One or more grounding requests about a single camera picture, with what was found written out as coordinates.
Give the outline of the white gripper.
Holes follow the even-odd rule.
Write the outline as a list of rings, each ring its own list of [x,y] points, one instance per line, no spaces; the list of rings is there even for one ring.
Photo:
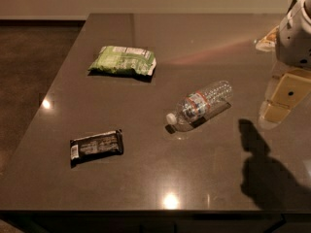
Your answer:
[[[264,52],[275,51],[275,47],[279,61],[311,68],[311,0],[293,0],[279,27],[256,43],[256,49]],[[259,110],[260,124],[280,124],[311,92],[311,72],[301,68],[270,80]]]

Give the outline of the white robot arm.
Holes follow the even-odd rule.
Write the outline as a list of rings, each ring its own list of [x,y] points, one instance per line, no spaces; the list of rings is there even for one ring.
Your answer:
[[[276,62],[259,110],[259,125],[279,125],[311,92],[311,0],[293,0],[280,24],[256,43]]]

